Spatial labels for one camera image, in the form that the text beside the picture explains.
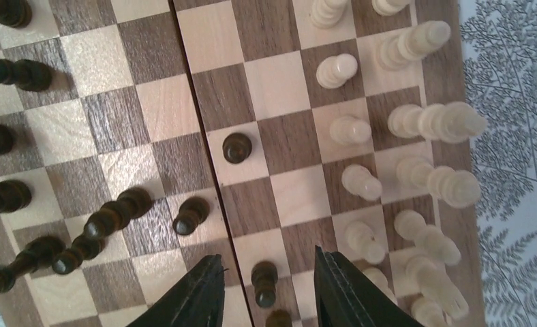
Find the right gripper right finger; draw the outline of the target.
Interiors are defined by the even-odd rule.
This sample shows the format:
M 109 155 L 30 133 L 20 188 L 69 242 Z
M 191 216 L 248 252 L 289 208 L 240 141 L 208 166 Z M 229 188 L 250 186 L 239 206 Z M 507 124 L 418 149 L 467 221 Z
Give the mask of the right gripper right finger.
M 315 246 L 313 280 L 319 326 L 423 326 L 338 251 Z

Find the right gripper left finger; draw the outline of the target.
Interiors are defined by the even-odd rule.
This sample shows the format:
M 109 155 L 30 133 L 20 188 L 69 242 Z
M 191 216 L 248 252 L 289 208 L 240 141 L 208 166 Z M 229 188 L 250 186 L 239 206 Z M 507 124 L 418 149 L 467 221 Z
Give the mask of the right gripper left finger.
M 221 326 L 225 298 L 224 271 L 220 254 L 204 256 L 128 326 Z

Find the dark pawn chess piece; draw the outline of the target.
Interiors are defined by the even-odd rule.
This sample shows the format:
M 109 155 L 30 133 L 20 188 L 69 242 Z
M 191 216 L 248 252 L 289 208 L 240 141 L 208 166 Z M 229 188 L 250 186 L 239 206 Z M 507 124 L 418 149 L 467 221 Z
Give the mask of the dark pawn chess piece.
M 258 262 L 251 271 L 255 302 L 259 307 L 270 308 L 276 301 L 277 267 L 270 261 Z

